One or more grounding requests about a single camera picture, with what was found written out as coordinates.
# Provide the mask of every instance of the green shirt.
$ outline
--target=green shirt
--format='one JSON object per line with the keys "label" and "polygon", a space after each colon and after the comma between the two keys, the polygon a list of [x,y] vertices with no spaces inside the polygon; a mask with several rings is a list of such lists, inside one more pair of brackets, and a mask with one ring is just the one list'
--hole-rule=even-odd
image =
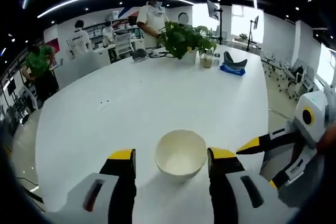
{"label": "green shirt", "polygon": [[46,69],[49,67],[47,62],[47,55],[51,55],[52,47],[42,45],[40,46],[40,54],[37,55],[30,52],[25,61],[27,68],[30,68],[34,77],[41,77]]}

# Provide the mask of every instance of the white shirt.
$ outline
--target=white shirt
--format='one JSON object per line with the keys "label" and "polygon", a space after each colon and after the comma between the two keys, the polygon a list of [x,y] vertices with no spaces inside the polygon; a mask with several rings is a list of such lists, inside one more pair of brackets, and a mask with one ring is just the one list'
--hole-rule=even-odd
{"label": "white shirt", "polygon": [[106,47],[111,44],[111,41],[113,40],[114,30],[111,26],[104,27],[102,34],[104,36],[103,45]]}
{"label": "white shirt", "polygon": [[[154,7],[148,3],[142,6],[139,10],[138,19],[136,22],[142,22],[151,27],[155,31],[160,31],[164,28],[164,23],[168,21],[164,7]],[[156,38],[143,33],[145,48],[156,47]]]}
{"label": "white shirt", "polygon": [[91,45],[88,33],[81,28],[75,29],[68,42],[70,50],[74,52],[76,57],[86,54],[89,51],[86,44]]}

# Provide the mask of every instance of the round table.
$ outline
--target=round table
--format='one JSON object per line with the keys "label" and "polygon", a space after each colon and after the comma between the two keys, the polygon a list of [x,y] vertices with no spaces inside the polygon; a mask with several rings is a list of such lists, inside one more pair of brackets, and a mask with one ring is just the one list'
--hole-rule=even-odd
{"label": "round table", "polygon": [[[225,46],[234,61],[248,59],[242,77],[185,66],[177,59],[121,60],[65,87],[42,109],[36,136],[38,182],[48,211],[107,157],[136,149],[137,196],[133,223],[212,223],[207,165],[188,183],[164,180],[153,153],[169,131],[199,134],[208,147],[236,152],[268,132],[266,82],[260,57]],[[259,172],[263,154],[238,156]]]}

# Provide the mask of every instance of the window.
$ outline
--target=window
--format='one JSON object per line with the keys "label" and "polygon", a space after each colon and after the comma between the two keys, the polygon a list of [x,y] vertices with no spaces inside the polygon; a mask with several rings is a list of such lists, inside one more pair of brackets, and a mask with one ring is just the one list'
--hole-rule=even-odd
{"label": "window", "polygon": [[335,54],[324,44],[321,44],[321,54],[317,75],[328,85],[332,84],[335,74]]}
{"label": "window", "polygon": [[239,36],[250,33],[250,21],[255,20],[259,16],[258,27],[253,29],[252,24],[252,38],[253,41],[263,43],[264,39],[264,11],[248,6],[232,5],[232,20],[231,20],[231,34]]}
{"label": "window", "polygon": [[196,4],[193,5],[193,27],[206,26],[209,30],[217,30],[219,26],[219,21],[209,17],[208,5],[207,4]]}

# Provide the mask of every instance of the blue package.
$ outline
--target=blue package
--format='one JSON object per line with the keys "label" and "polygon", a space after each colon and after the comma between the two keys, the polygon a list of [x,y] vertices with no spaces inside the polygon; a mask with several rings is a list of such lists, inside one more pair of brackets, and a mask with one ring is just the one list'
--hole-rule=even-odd
{"label": "blue package", "polygon": [[224,62],[219,68],[221,69],[221,71],[233,73],[238,76],[243,76],[246,73],[245,69],[233,69],[229,67],[228,65],[226,65]]}

